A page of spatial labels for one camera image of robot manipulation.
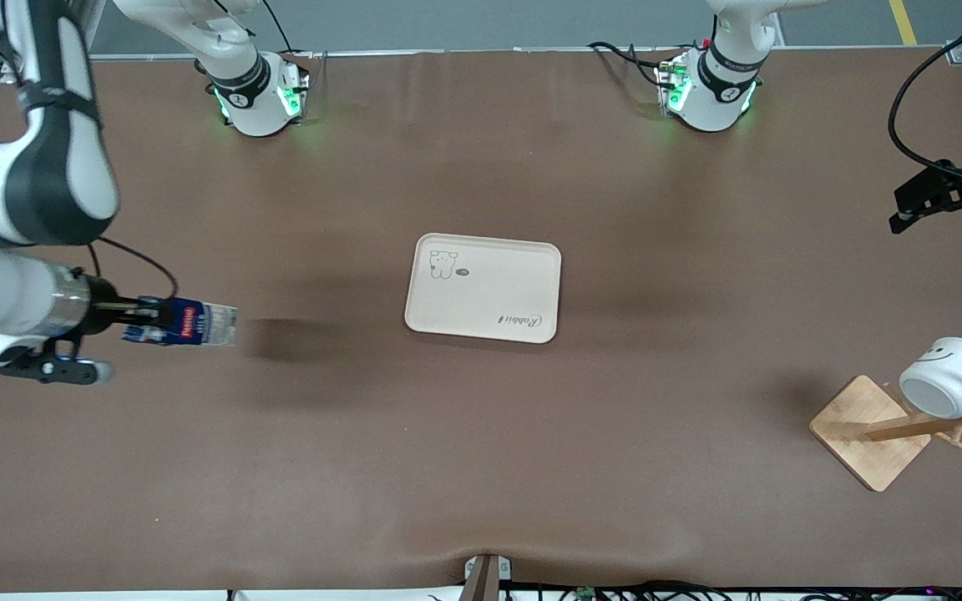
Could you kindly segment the blue milk carton green cap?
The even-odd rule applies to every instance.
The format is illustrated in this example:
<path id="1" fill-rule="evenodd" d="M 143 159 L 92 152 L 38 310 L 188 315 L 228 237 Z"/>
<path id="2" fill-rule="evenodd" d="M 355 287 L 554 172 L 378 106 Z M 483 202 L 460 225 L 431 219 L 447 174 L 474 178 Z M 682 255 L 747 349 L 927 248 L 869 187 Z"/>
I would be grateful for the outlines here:
<path id="1" fill-rule="evenodd" d="M 238 309 L 190 298 L 172 300 L 172 325 L 168 330 L 125 327 L 121 339 L 140 345 L 171 347 L 221 347 L 236 342 Z"/>

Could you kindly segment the white smiley mug black handle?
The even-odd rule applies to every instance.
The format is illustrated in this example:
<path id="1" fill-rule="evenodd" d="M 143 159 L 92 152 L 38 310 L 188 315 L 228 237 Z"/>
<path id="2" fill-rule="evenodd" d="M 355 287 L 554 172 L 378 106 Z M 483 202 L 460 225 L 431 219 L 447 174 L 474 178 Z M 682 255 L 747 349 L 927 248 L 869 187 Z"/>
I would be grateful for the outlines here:
<path id="1" fill-rule="evenodd" d="M 943 420 L 962 418 L 962 338 L 935 340 L 902 372 L 899 388 L 925 414 Z"/>

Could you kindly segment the wooden cup rack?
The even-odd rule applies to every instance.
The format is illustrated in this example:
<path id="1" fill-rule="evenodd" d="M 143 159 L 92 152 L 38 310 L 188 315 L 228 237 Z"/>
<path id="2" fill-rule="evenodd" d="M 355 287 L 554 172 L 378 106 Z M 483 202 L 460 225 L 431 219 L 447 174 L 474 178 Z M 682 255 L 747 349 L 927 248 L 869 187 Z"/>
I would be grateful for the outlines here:
<path id="1" fill-rule="evenodd" d="M 867 490 L 882 493 L 931 442 L 962 452 L 962 417 L 942 419 L 914 406 L 900 386 L 856 376 L 809 431 Z"/>

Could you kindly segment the cream plastic tray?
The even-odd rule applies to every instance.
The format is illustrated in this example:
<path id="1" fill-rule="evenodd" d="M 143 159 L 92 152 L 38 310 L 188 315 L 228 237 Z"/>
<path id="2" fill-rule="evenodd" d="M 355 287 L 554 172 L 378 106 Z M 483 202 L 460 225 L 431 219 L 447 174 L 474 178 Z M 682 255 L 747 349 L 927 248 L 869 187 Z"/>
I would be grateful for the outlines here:
<path id="1" fill-rule="evenodd" d="M 428 233 L 413 252 L 404 322 L 424 334 L 546 345 L 561 271 L 549 243 Z"/>

